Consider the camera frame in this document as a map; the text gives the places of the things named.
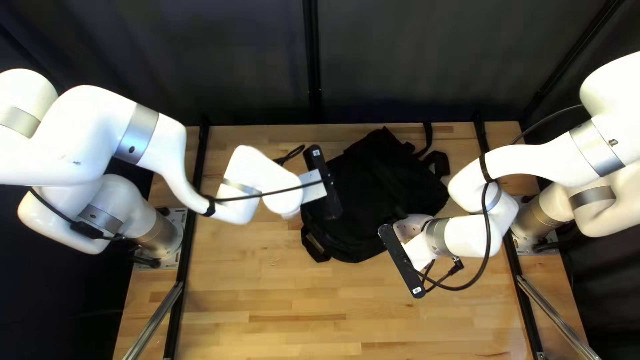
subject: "silver joint band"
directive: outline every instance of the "silver joint band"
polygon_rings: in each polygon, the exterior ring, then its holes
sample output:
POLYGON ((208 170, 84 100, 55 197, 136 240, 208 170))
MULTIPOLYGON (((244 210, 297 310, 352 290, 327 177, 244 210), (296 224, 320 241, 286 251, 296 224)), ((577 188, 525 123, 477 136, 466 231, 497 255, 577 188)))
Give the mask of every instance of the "silver joint band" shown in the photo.
MULTIPOLYGON (((486 205, 487 212, 491 211, 491 209, 493 209, 498 204, 498 201, 500 201, 500 198, 502 197, 502 188, 500 187, 500 184, 497 181, 495 184, 498 186, 498 191, 495 192, 493 199, 491 199, 491 201, 486 205)), ((482 213, 483 211, 482 209, 480 209, 478 211, 474 211, 473 213, 469 213, 469 215, 479 215, 482 213)))
POLYGON ((453 256, 444 241, 444 229, 451 218, 436 218, 427 224, 425 235, 431 250, 439 256, 453 256))
POLYGON ((38 129, 40 121, 32 114, 15 106, 0 105, 0 125, 31 138, 38 129))
POLYGON ((87 205, 78 215, 79 218, 83 218, 89 223, 99 226, 111 234, 115 234, 120 230, 122 221, 106 213, 93 205, 87 205))
POLYGON ((147 150, 151 136, 156 130, 158 116, 157 111, 136 104, 129 121, 129 127, 122 135, 122 140, 113 157, 133 165, 137 164, 147 150))
POLYGON ((598 176, 609 175, 625 167, 591 120, 571 129, 569 134, 598 176))
POLYGON ((235 182, 233 180, 227 179, 226 177, 222 179, 222 183, 227 185, 227 186, 231 186, 233 188, 236 188, 236 189, 238 189, 238 190, 240 190, 243 193, 248 194, 248 195, 258 195, 258 194, 262 193, 262 191, 260 191, 258 189, 252 188, 251 186, 243 185, 241 183, 237 183, 237 182, 235 182))
POLYGON ((579 192, 569 198, 569 204, 573 210, 592 202, 601 200, 615 200, 616 194, 611 190, 611 186, 599 186, 579 192))

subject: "metal base plate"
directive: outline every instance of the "metal base plate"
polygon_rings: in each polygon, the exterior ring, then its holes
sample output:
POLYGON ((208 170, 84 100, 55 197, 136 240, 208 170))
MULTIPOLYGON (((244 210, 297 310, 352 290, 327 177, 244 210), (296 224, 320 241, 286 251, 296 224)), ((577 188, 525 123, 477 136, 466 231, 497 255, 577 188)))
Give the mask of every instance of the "metal base plate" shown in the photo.
MULTIPOLYGON (((525 206, 522 202, 522 196, 514 196, 513 197, 520 207, 525 206)), ((518 237, 511 233, 511 237, 513 238, 513 245, 516 248, 516 252, 519 256, 529 256, 529 255, 560 255, 558 249, 548 249, 540 252, 533 251, 533 244, 526 241, 518 241, 518 237)), ((558 241, 558 237, 555 230, 549 232, 545 238, 547 239, 547 243, 554 243, 558 241)))
MULTIPOLYGON (((169 209, 169 215, 166 216, 167 220, 169 220, 173 225, 178 227, 178 239, 180 240, 180 244, 182 244, 182 237, 184 236, 184 224, 187 221, 187 208, 171 208, 169 209)), ((136 250, 135 256, 139 256, 141 258, 151 259, 151 257, 146 254, 146 249, 140 248, 136 250)), ((152 268, 148 265, 142 265, 135 263, 133 264, 134 271, 149 271, 149 270, 170 270, 170 269, 178 269, 178 263, 180 262, 180 253, 182 252, 182 245, 178 247, 178 249, 168 256, 160 260, 159 268, 152 268)))

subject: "aluminum rod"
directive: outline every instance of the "aluminum rod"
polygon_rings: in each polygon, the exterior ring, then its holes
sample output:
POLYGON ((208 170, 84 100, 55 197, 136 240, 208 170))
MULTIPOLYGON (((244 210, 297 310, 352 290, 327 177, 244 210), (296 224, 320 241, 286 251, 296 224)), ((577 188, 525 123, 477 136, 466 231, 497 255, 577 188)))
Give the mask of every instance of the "aluminum rod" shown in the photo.
POLYGON ((169 309, 173 306, 173 303, 178 299, 178 296, 182 293, 182 287, 184 283, 182 281, 178 281, 173 285, 169 293, 166 294, 164 300, 160 303, 160 306, 156 309, 155 313, 151 316, 151 319, 147 322, 140 335, 133 341, 129 351, 127 351, 126 355, 122 358, 123 360, 136 360, 138 356, 142 353, 142 350, 145 349, 147 343, 153 336, 154 332, 164 319, 164 316, 169 312, 169 309))
POLYGON ((517 276, 518 286, 524 291, 531 300, 535 301, 535 303, 540 306, 542 311, 547 314, 547 316, 551 319, 551 321, 556 325, 557 329, 564 336, 564 338, 569 341, 569 344, 573 346, 573 348, 578 352, 578 354, 582 355, 584 359, 587 360, 601 360, 598 354, 593 351, 593 349, 587 345, 578 334, 573 330, 573 327, 567 323, 564 318, 554 309, 551 304, 538 292, 538 290, 529 282, 527 279, 522 277, 521 275, 517 276))

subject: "black metal rail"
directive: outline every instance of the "black metal rail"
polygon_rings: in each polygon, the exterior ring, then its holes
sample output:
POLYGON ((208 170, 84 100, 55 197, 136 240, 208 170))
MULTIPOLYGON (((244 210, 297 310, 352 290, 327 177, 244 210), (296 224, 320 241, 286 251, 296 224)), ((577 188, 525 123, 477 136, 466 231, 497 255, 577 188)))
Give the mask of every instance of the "black metal rail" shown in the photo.
POLYGON ((542 84, 542 87, 533 95, 531 102, 529 102, 527 107, 524 108, 521 124, 524 124, 524 122, 533 114, 533 111, 540 106, 542 101, 554 89, 558 82, 560 82, 571 64, 573 64, 580 54, 582 54, 585 48, 591 43, 605 24, 607 24, 607 21, 609 21, 616 10, 624 2, 625 0, 609 0, 602 6, 600 11, 591 20, 586 30, 578 38, 571 49, 569 49, 558 66, 556 66, 551 75, 549 75, 545 83, 542 84))
POLYGON ((303 0, 302 12, 305 24, 305 49, 307 52, 309 114, 313 122, 320 122, 323 104, 320 75, 320 35, 317 0, 303 0))
MULTIPOLYGON (((471 121, 476 128, 476 137, 480 151, 483 154, 489 152, 489 143, 486 140, 486 131, 484 128, 484 121, 482 120, 480 113, 475 112, 472 115, 471 121)), ((513 245, 513 239, 511 234, 507 233, 502 239, 504 244, 504 250, 507 254, 507 260, 509 261, 509 269, 511 270, 511 279, 513 286, 516 290, 516 296, 518 297, 518 305, 520 306, 520 314, 522 314, 522 320, 524 321, 524 327, 527 331, 527 339, 529 340, 529 348, 533 359, 540 359, 540 354, 543 353, 542 342, 540 341, 540 334, 538 334, 538 326, 536 325, 536 319, 533 316, 533 309, 531 308, 531 302, 527 294, 522 291, 518 286, 517 276, 522 275, 522 268, 520 267, 520 260, 518 260, 518 252, 513 245)))
MULTIPOLYGON (((196 155, 196 165, 193 171, 192 184, 196 191, 200 191, 202 184, 202 172, 204 170, 204 161, 207 152, 207 142, 209 139, 209 120, 202 119, 200 124, 200 132, 198 134, 198 152, 196 155)), ((164 343, 164 359, 174 360, 178 348, 178 338, 180 336, 180 323, 182 321, 182 312, 184 310, 184 297, 187 292, 187 275, 189 273, 189 263, 191 261, 191 245, 193 243, 193 233, 195 231, 196 214, 193 210, 187 213, 187 220, 184 224, 184 237, 182 238, 182 250, 180 252, 180 262, 178 264, 178 274, 176 282, 182 282, 184 288, 182 293, 175 301, 171 308, 171 316, 169 317, 169 328, 166 333, 164 343)))

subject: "black cable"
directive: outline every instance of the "black cable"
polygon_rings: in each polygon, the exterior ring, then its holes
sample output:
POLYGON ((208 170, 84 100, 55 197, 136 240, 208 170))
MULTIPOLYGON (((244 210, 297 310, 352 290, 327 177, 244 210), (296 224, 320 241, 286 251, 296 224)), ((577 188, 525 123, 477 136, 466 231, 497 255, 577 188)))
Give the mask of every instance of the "black cable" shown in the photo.
POLYGON ((460 290, 464 290, 466 288, 468 288, 469 286, 473 285, 474 283, 476 283, 476 281, 478 281, 478 279, 480 279, 480 276, 482 276, 484 269, 486 268, 486 264, 487 262, 489 262, 489 252, 491 251, 491 228, 490 228, 490 223, 489 223, 489 214, 487 214, 487 210, 486 210, 486 191, 489 188, 489 183, 484 184, 484 188, 482 190, 482 212, 484 215, 484 226, 485 226, 485 230, 486 230, 486 248, 484 250, 484 257, 482 260, 482 263, 480 264, 480 268, 478 269, 478 272, 476 273, 475 276, 473 276, 473 278, 471 278, 471 280, 469 280, 466 284, 460 285, 460 286, 448 286, 448 285, 444 285, 444 284, 440 284, 439 282, 433 280, 432 278, 425 276, 422 272, 413 269, 414 272, 416 272, 421 278, 427 280, 428 282, 430 282, 431 284, 445 289, 445 290, 449 290, 449 291, 460 291, 460 290))
POLYGON ((429 271, 431 271, 431 268, 433 268, 433 264, 435 264, 436 259, 433 259, 429 262, 429 264, 427 264, 427 266, 424 267, 424 275, 429 275, 429 271))
MULTIPOLYGON (((438 279, 437 283, 440 284, 445 281, 446 278, 449 277, 449 273, 444 274, 441 278, 438 279)), ((424 290, 424 292, 428 293, 429 291, 435 289, 435 285, 431 285, 428 289, 424 290)))
POLYGON ((526 134, 529 134, 531 131, 534 131, 536 128, 540 127, 542 124, 548 122, 549 120, 553 119, 554 117, 565 113, 567 111, 573 110, 573 109, 577 109, 577 108, 581 108, 582 104, 578 104, 578 105, 573 105, 573 106, 569 106, 568 108, 564 108, 562 110, 556 111, 555 113, 543 118, 542 120, 538 121, 537 123, 533 124, 532 126, 530 126, 528 129, 526 129, 525 131, 522 131, 522 133, 518 136, 516 136, 515 139, 513 139, 513 141, 511 141, 509 143, 509 145, 513 145, 515 143, 518 142, 518 140, 522 139, 526 134))
POLYGON ((296 156, 300 155, 300 153, 302 152, 302 150, 305 149, 305 144, 302 144, 300 146, 298 146, 297 148, 293 149, 289 154, 286 154, 285 156, 282 156, 281 158, 277 158, 277 159, 273 159, 273 162, 280 165, 280 166, 284 166, 284 163, 286 163, 287 161, 295 158, 296 156))
POLYGON ((224 199, 217 199, 215 197, 210 197, 212 200, 218 201, 218 202, 226 202, 226 201, 238 201, 238 200, 247 200, 247 199, 255 199, 256 197, 263 197, 263 196, 268 196, 268 195, 275 195, 277 193, 285 193, 285 192, 290 192, 293 190, 297 190, 297 189, 302 189, 302 188, 306 188, 312 185, 317 185, 320 183, 324 183, 325 181, 333 181, 333 179, 331 177, 326 177, 324 179, 320 179, 317 181, 312 181, 310 183, 306 183, 306 184, 302 184, 299 186, 294 186, 292 188, 287 188, 287 189, 282 189, 282 190, 275 190, 272 192, 266 192, 266 193, 257 193, 255 195, 247 195, 247 196, 238 196, 238 197, 227 197, 224 199))
POLYGON ((42 196, 40 196, 40 194, 37 193, 34 188, 29 188, 29 192, 32 193, 33 196, 36 199, 38 199, 38 201, 40 201, 44 206, 46 206, 47 209, 53 211, 54 214, 58 215, 59 217, 61 217, 62 219, 64 219, 65 221, 67 221, 70 224, 73 224, 75 222, 75 221, 71 220, 71 218, 66 216, 65 214, 63 214, 60 211, 58 211, 58 209, 54 208, 53 205, 49 204, 49 202, 46 201, 42 196))
MULTIPOLYGON (((81 224, 81 222, 78 221, 73 221, 71 220, 70 217, 66 216, 65 214, 63 214, 60 210, 56 209, 53 205, 49 204, 48 201, 46 201, 42 196, 40 196, 39 193, 36 192, 36 190, 34 188, 29 188, 29 192, 31 194, 33 194, 33 196, 38 199, 38 201, 40 201, 40 203, 42 203, 47 209, 51 210, 54 214, 58 215, 59 217, 61 217, 64 221, 70 223, 71 226, 71 230, 74 231, 79 231, 79 229, 76 229, 74 226, 76 224, 80 224, 80 225, 85 225, 84 223, 81 224)), ((103 236, 98 236, 96 238, 98 239, 103 239, 103 240, 109 240, 109 241, 124 241, 124 240, 128 240, 129 238, 121 235, 121 234, 114 234, 113 237, 109 237, 109 236, 104 236, 104 233, 97 230, 96 228, 94 228, 96 231, 98 231, 98 234, 102 234, 103 236)))

